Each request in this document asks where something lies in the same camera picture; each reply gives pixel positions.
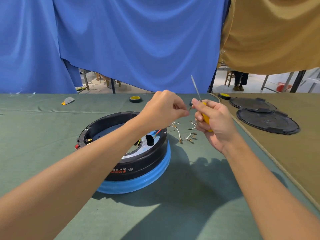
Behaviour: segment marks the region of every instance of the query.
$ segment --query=hand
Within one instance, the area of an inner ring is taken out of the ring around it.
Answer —
[[[195,113],[196,128],[198,131],[204,132],[210,144],[219,152],[223,153],[223,149],[225,149],[228,144],[236,143],[237,139],[241,138],[241,136],[225,105],[210,100],[202,100],[202,102],[207,103],[207,106],[195,98],[192,100],[192,107],[198,110]],[[210,118],[210,125],[204,122],[202,114]]]
[[[164,90],[156,92],[137,116],[148,125],[149,131],[167,128],[175,120],[189,115],[181,97]]]

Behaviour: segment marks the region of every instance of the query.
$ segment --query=yellow screwdriver handle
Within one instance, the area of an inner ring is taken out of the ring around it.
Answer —
[[[208,125],[210,125],[210,124],[209,124],[209,117],[208,117],[207,115],[203,114],[203,113],[202,113],[202,116],[203,116],[203,120],[204,120]]]

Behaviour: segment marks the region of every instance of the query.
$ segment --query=blue base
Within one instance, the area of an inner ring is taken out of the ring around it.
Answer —
[[[167,169],[171,159],[170,144],[168,141],[167,153],[163,158],[162,162],[156,166],[153,170],[142,175],[140,177],[126,180],[126,181],[103,181],[101,186],[97,189],[98,192],[105,194],[126,194],[136,190],[140,190],[161,177],[161,175]]]

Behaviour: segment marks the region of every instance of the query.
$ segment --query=blue curtain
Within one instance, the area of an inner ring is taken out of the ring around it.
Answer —
[[[149,91],[205,93],[229,0],[53,0],[60,55]]]
[[[76,93],[78,68],[60,57],[52,0],[0,0],[0,93]]]

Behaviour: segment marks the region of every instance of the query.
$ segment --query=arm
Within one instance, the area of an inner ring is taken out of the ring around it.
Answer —
[[[193,101],[198,110],[197,129],[228,160],[250,207],[262,237],[277,239],[320,239],[320,221],[256,157],[237,132],[226,106]],[[201,113],[210,118],[203,122]]]
[[[176,94],[157,92],[137,117],[6,194],[0,239],[54,239],[136,141],[187,116],[186,110]]]

